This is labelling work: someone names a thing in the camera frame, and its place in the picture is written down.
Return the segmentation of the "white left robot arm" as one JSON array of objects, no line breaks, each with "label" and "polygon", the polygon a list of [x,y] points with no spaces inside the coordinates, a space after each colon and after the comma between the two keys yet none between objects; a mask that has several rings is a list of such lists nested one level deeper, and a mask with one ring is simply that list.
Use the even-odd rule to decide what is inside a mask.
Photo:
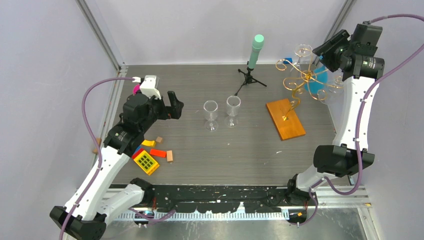
[{"label": "white left robot arm", "polygon": [[102,201],[116,175],[132,158],[144,141],[147,130],[157,120],[178,120],[184,103],[174,91],[167,93],[170,105],[163,99],[137,93],[127,97],[93,166],[77,192],[65,204],[54,206],[49,216],[66,234],[77,240],[99,240],[107,225],[134,205],[148,207],[154,199],[153,186],[134,178],[123,190],[107,201]]}]

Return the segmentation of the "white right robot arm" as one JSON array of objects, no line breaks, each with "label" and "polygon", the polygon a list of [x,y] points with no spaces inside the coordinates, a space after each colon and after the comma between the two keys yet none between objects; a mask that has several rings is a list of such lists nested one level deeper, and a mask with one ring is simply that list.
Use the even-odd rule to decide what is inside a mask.
[{"label": "white right robot arm", "polygon": [[353,34],[342,29],[312,52],[331,72],[340,70],[344,86],[342,119],[331,145],[319,145],[313,164],[287,183],[284,201],[300,205],[324,182],[344,176],[362,176],[363,169],[374,163],[368,151],[368,125],[373,97],[383,76],[385,61],[375,57],[383,28],[358,24]]}]

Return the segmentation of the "pink plastic wine glass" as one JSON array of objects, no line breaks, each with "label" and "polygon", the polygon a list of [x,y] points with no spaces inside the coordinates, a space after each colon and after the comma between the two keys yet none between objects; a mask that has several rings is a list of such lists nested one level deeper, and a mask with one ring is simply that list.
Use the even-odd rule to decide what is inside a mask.
[{"label": "pink plastic wine glass", "polygon": [[140,85],[139,84],[134,86],[134,88],[132,90],[132,94],[136,95],[138,92],[140,92]]}]

